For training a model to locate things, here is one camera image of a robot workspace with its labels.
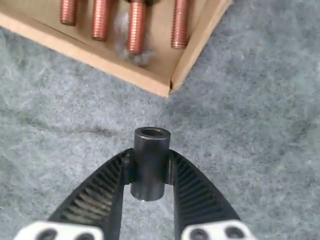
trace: spacer hole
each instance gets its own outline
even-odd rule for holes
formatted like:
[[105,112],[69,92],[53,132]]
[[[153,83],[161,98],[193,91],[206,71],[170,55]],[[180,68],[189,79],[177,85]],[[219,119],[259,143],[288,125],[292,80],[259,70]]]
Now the spacer hole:
[[81,234],[75,240],[95,240],[94,236],[90,233]]
[[202,229],[195,229],[190,233],[191,240],[208,240],[208,234]]
[[243,239],[245,237],[244,233],[237,227],[228,227],[225,230],[226,235],[231,239]]
[[143,129],[141,130],[141,133],[147,136],[151,136],[151,137],[163,137],[164,134],[157,129]]
[[36,240],[54,240],[57,236],[57,231],[54,229],[46,229],[40,233]]

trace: cardboard box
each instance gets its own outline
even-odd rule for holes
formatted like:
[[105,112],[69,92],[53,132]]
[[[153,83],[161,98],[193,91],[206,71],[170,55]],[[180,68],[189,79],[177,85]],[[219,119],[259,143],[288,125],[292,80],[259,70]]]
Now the cardboard box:
[[[174,0],[160,0],[148,8],[148,30],[155,56],[146,67],[135,66],[117,56],[112,27],[107,42],[91,39],[93,0],[79,0],[76,27],[60,23],[60,0],[0,0],[0,25],[149,92],[167,97],[181,86],[232,0],[189,1],[189,43],[185,50],[170,47]],[[111,21],[115,13],[128,11],[129,6],[124,0],[115,0]]]

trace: black cylindrical spacer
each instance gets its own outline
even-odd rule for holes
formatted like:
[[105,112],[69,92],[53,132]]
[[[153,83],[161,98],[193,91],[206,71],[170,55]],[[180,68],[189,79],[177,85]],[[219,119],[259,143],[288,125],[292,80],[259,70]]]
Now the black cylindrical spacer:
[[136,179],[131,194],[141,201],[155,201],[165,193],[165,176],[171,134],[158,127],[142,127],[134,133]]

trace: white plastic part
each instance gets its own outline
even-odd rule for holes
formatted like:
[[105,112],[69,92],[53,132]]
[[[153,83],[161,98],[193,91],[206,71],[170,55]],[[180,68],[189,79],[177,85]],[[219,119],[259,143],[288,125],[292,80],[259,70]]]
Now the white plastic part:
[[90,240],[104,240],[104,234],[100,228],[60,222],[37,221],[22,228],[14,240],[41,240],[41,235],[55,231],[53,238],[47,236],[44,240],[76,240],[81,235],[91,235]]
[[182,232],[181,240],[257,240],[257,238],[241,221],[226,220],[187,226]]

